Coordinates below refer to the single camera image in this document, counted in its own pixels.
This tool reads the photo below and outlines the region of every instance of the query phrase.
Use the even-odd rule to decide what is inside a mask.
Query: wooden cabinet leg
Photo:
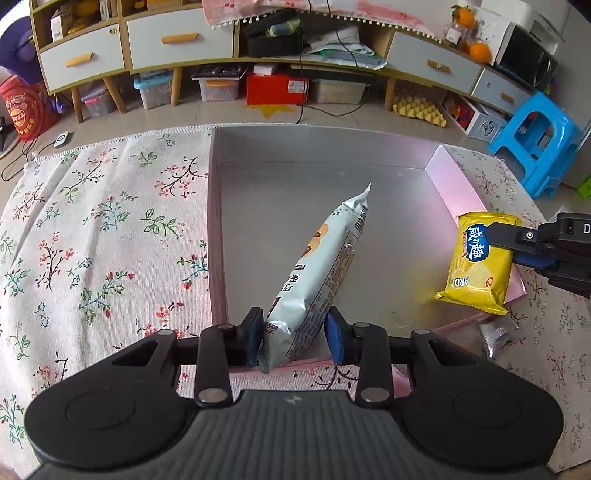
[[[172,106],[178,105],[178,97],[181,95],[181,80],[183,79],[183,68],[176,67],[173,69],[173,85],[171,88],[170,104]]]
[[[117,110],[119,110],[121,113],[127,113],[127,107],[125,106],[125,102],[121,98],[121,94],[119,93],[119,90],[117,89],[117,85],[115,85],[113,78],[112,77],[105,77],[105,78],[103,78],[103,82],[105,82],[105,85],[107,86],[107,90],[111,94],[111,98],[113,99],[113,101],[115,102],[115,105],[117,106]]]
[[[388,111],[392,111],[392,105],[394,104],[394,90],[396,89],[396,78],[388,77],[388,84],[386,85],[386,98],[384,99],[384,108]]]
[[[76,120],[79,124],[84,121],[82,116],[82,100],[80,100],[80,89],[78,87],[72,87],[70,89],[72,94],[72,105],[74,105],[74,113],[76,114]]]

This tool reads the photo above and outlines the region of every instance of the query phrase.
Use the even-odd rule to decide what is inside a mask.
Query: floral tablecloth
[[[37,466],[24,411],[41,390],[166,327],[179,338],[210,326],[207,168],[213,126],[146,132],[28,164],[0,219],[0,461],[27,476]],[[540,211],[500,161],[456,147],[451,155],[490,210],[526,226]],[[564,411],[551,461],[591,458],[586,303],[521,269],[530,295],[511,306],[521,339],[497,362],[549,391]],[[448,334],[477,349],[478,327]],[[232,375],[243,388],[345,389],[357,368],[329,362],[269,375]],[[408,382],[394,371],[399,394]],[[194,367],[181,395],[192,395]]]
[[[510,213],[523,226],[545,219],[515,176],[500,160],[459,147],[447,147],[490,211]],[[548,285],[532,269],[519,267],[529,296],[509,308],[520,340],[507,343],[496,363],[548,391],[564,414],[564,432],[550,467],[560,471],[591,459],[591,384],[587,369],[589,311],[583,297]],[[473,344],[475,325],[448,337]]]

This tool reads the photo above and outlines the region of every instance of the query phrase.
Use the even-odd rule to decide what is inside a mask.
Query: yellow chip bag
[[[486,227],[494,222],[521,226],[517,217],[502,213],[465,213],[459,218],[459,235],[445,291],[436,300],[467,305],[488,313],[505,315],[505,294],[511,275],[513,252],[493,247]]]

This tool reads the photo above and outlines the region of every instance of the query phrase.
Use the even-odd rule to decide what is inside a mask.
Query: clear plastic storage box
[[[191,78],[199,80],[204,102],[228,101],[238,98],[240,79],[245,72],[246,67],[241,63],[202,65]]]
[[[146,110],[170,103],[172,79],[168,70],[153,77],[134,76],[134,87],[139,90]]]
[[[340,80],[314,80],[312,100],[317,103],[348,103],[357,105],[367,85],[364,83],[341,82]]]
[[[84,102],[92,118],[107,115],[115,110],[115,102],[104,83],[92,88],[80,100]]]

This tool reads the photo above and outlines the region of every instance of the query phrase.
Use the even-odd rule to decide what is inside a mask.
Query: purple object
[[[22,17],[10,25],[0,37],[0,66],[19,76],[29,85],[43,81],[33,34],[31,18]]]

